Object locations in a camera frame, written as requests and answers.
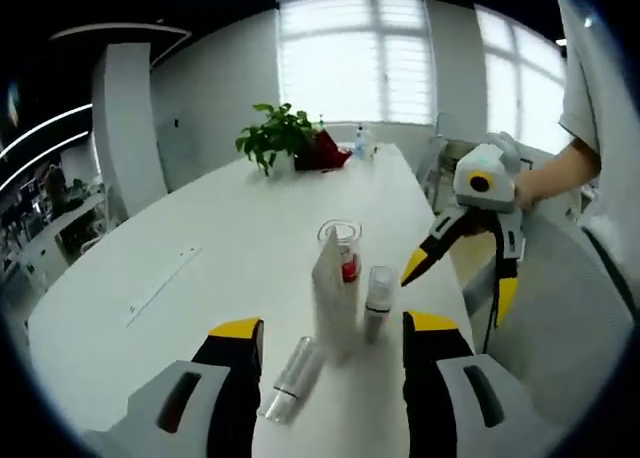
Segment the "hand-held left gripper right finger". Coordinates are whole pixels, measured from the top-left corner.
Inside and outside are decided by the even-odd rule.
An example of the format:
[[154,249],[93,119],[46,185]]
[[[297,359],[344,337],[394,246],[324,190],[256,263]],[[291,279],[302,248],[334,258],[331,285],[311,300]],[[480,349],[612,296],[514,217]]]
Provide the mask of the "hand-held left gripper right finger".
[[403,397],[411,457],[545,457],[555,429],[522,384],[475,354],[446,316],[405,311]]

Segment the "person's right hand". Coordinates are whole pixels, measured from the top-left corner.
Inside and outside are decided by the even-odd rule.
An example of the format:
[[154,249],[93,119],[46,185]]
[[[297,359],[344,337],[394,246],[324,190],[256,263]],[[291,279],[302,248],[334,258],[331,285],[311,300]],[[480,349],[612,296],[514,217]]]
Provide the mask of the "person's right hand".
[[558,194],[552,170],[521,171],[515,178],[515,197],[523,212],[531,211],[539,202]]

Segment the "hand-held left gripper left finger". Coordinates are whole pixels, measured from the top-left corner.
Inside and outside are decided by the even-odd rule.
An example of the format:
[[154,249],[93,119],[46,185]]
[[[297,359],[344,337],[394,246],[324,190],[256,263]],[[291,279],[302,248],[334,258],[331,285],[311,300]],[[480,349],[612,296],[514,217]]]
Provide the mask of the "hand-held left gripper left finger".
[[264,321],[223,323],[128,399],[124,417],[84,440],[98,457],[250,457],[260,405]]

